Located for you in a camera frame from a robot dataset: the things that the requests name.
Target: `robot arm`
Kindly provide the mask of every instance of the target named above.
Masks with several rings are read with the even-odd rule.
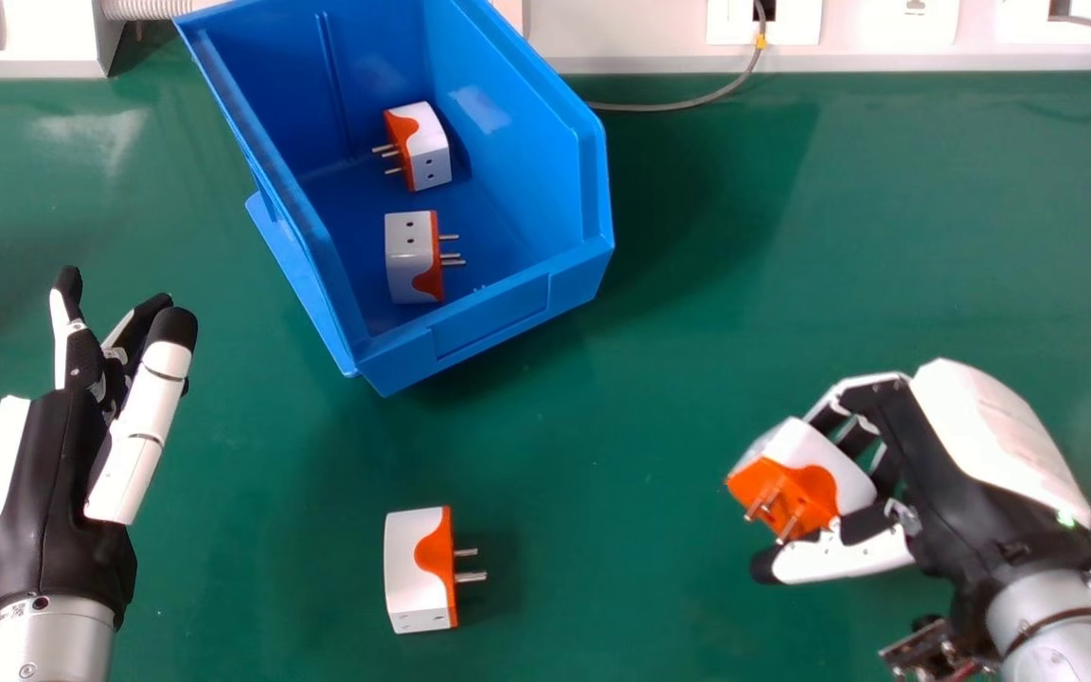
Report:
[[[791,422],[806,428],[801,440],[786,438]],[[870,453],[866,475],[856,460]],[[951,581],[948,619],[882,651],[897,679],[949,678],[970,666],[1053,679],[1065,660],[1091,672],[1091,655],[1075,660],[1079,651],[1045,644],[1074,627],[1091,651],[1091,505],[1034,411],[992,376],[939,359],[910,379],[841,381],[804,419],[753,444],[728,486],[750,519],[758,508],[745,500],[763,491],[774,501],[764,518],[779,543],[754,558],[757,582],[849,578],[909,563]],[[804,522],[817,528],[787,533]],[[1046,629],[1041,643],[1030,627]],[[1046,650],[1058,655],[1035,660]]]
[[[100,682],[133,600],[125,526],[146,495],[196,340],[165,294],[104,345],[64,268],[49,292],[55,390],[0,403],[0,679]]]

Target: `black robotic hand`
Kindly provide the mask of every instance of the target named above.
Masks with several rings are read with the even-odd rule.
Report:
[[[0,405],[0,619],[22,599],[133,600],[133,522],[185,393],[196,319],[156,295],[100,345],[67,267],[49,291],[55,390]]]

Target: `plug adapter in bin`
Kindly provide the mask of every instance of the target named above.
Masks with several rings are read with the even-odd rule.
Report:
[[[590,301],[614,250],[600,120],[488,0],[238,0],[176,20],[255,175],[268,248],[343,374],[383,396]],[[408,193],[383,111],[441,113],[451,183]],[[395,306],[384,215],[466,242],[442,306]]]

